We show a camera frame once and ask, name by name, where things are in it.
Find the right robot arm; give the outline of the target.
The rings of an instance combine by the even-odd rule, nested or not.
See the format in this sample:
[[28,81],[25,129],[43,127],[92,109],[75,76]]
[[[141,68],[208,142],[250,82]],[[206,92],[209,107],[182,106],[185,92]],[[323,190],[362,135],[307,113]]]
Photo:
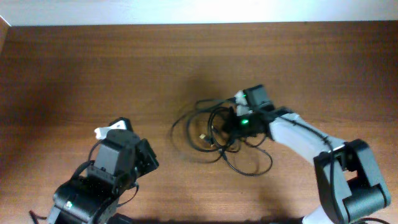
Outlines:
[[372,149],[362,139],[345,141],[308,124],[295,111],[276,108],[263,85],[238,91],[224,128],[232,137],[264,134],[315,169],[320,205],[290,223],[367,223],[391,204],[391,194]]

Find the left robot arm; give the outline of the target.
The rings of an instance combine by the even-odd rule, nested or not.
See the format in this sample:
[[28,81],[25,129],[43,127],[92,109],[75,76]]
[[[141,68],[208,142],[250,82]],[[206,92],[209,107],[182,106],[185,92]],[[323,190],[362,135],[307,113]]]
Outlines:
[[122,194],[138,189],[137,179],[159,166],[147,139],[126,129],[108,131],[94,148],[96,159],[82,163],[53,195],[49,223],[107,223]]

